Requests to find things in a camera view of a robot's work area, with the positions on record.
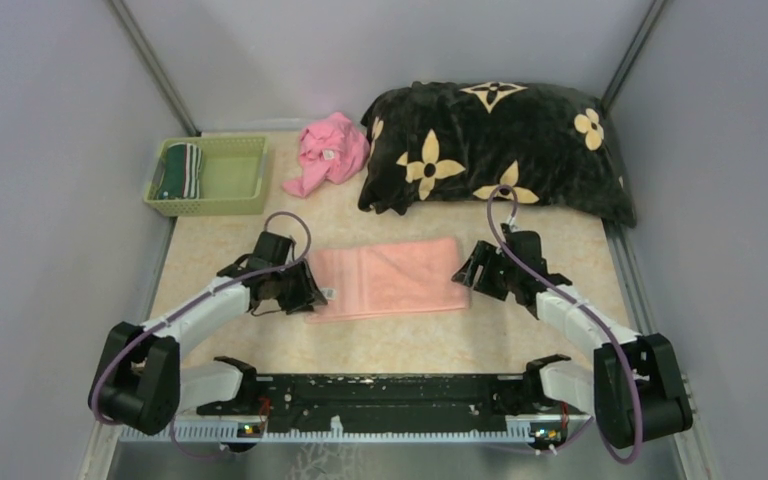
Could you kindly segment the light salmon pink towel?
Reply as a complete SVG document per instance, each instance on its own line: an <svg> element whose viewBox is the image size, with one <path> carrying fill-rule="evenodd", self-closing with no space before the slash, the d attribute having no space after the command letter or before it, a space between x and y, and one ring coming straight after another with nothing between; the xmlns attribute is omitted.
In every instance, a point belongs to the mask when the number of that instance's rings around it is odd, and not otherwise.
<svg viewBox="0 0 768 480"><path fill-rule="evenodd" d="M306 315L308 323L470 307L466 287L451 280L461 266L453 237L320 249L308 260L327 301Z"/></svg>

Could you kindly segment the black blanket with beige flowers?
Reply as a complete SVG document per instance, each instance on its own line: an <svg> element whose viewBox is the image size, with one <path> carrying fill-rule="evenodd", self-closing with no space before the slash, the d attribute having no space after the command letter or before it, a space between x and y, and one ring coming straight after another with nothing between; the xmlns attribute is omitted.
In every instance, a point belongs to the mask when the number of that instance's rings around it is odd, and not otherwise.
<svg viewBox="0 0 768 480"><path fill-rule="evenodd" d="M417 81L381 93L362 125L363 211L402 215L417 202L495 197L637 223L606 105L580 90Z"/></svg>

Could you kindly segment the green white striped towel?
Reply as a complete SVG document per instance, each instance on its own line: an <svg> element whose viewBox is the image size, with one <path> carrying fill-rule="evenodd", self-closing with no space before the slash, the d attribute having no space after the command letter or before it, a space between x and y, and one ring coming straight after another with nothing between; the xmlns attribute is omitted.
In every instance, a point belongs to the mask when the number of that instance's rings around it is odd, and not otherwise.
<svg viewBox="0 0 768 480"><path fill-rule="evenodd" d="M194 200L201 197L204 152L196 144L179 142L169 146L161 158L163 174L156 200Z"/></svg>

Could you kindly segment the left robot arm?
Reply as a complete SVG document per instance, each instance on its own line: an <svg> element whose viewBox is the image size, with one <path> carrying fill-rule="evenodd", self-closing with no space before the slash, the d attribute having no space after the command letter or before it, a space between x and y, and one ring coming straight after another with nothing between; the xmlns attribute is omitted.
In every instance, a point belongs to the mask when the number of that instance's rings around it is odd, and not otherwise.
<svg viewBox="0 0 768 480"><path fill-rule="evenodd" d="M176 309L141 324L121 322L108 333L88 406L97 421L143 434L165 430L184 411L226 405L237 414L260 399L255 367L227 356L184 368L195 347L229 322L274 300L285 314L327 305L293 239L260 233L252 252L220 269Z"/></svg>

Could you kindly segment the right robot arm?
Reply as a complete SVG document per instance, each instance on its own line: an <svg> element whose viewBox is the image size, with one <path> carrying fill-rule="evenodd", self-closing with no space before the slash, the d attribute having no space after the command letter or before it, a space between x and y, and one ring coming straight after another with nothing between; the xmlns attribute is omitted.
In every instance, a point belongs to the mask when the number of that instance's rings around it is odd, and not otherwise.
<svg viewBox="0 0 768 480"><path fill-rule="evenodd" d="M476 243L452 282L497 300L513 297L591 361L584 367L556 354L529 362L523 385L527 406L536 412L560 403L575 407L595 420L616 449L691 429L693 413L672 343L609 318L571 279L550 272L538 233L507 224L501 232L500 246Z"/></svg>

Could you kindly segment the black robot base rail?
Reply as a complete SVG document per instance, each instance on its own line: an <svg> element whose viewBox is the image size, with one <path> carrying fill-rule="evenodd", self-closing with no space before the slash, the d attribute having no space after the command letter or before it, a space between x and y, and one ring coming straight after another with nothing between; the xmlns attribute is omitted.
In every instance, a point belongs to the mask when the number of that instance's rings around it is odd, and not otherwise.
<svg viewBox="0 0 768 480"><path fill-rule="evenodd" d="M277 442L465 442L557 448L573 408L541 400L521 374L258 374L236 398L197 408L247 416Z"/></svg>

